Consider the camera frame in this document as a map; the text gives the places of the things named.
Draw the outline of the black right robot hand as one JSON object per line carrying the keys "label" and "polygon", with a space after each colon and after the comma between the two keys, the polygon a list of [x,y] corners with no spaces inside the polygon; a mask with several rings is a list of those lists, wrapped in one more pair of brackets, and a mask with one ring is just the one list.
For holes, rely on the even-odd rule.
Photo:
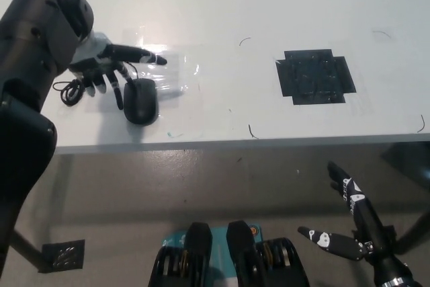
{"label": "black right robot hand", "polygon": [[331,187],[343,198],[356,230],[352,237],[308,227],[299,227],[298,232],[327,253],[352,261],[366,260],[374,269],[376,286],[412,285],[413,275],[395,256],[390,231],[382,224],[370,199],[340,166],[330,161],[327,170]]}

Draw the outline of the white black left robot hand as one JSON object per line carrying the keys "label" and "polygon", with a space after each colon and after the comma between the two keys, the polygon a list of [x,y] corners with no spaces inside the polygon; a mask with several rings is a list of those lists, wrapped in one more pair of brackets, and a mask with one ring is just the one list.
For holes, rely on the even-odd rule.
{"label": "white black left robot hand", "polygon": [[85,92],[91,97],[96,91],[105,93],[105,80],[108,80],[114,90],[117,107],[123,110],[124,101],[115,72],[131,83],[125,63],[163,66],[167,64],[167,59],[147,49],[114,44],[102,32],[91,32],[76,49],[69,71],[82,82]]}

